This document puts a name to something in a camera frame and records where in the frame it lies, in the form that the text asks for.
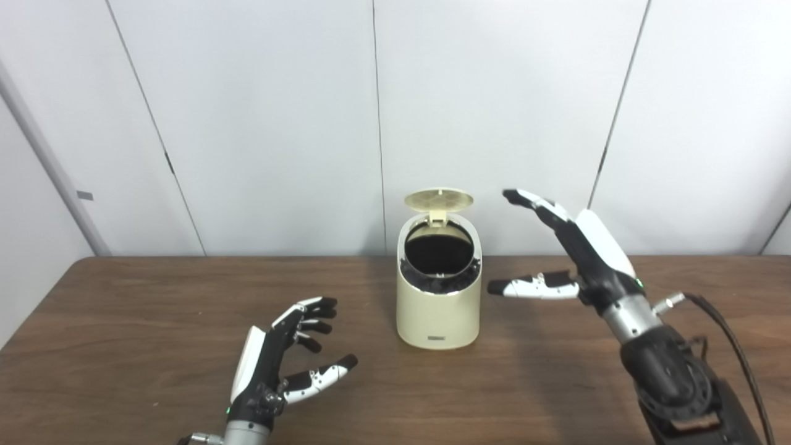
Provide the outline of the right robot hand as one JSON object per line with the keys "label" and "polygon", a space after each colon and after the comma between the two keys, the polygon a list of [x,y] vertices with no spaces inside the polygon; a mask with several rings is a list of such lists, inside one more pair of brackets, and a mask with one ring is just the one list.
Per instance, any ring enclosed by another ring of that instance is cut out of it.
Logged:
{"label": "right robot hand", "polygon": [[569,270],[545,271],[514,279],[492,279],[487,293],[517,299],[580,299],[599,313],[624,297],[641,295],[645,290],[627,255],[591,210],[576,218],[553,200],[520,189],[505,189],[503,197],[511,205],[536,212],[550,228],[575,264],[576,276]]}

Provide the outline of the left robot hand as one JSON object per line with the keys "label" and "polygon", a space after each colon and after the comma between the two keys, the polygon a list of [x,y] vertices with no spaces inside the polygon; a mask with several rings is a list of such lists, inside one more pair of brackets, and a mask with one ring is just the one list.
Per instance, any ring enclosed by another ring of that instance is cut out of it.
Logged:
{"label": "left robot hand", "polygon": [[356,355],[348,354],[325,366],[281,375],[283,358],[292,346],[321,352],[322,346],[308,332],[329,334],[332,327],[325,320],[337,315],[337,304],[330,297],[298,301],[278,316],[268,330],[250,328],[232,383],[228,423],[271,428],[274,418],[287,405],[325,391],[358,365]]}

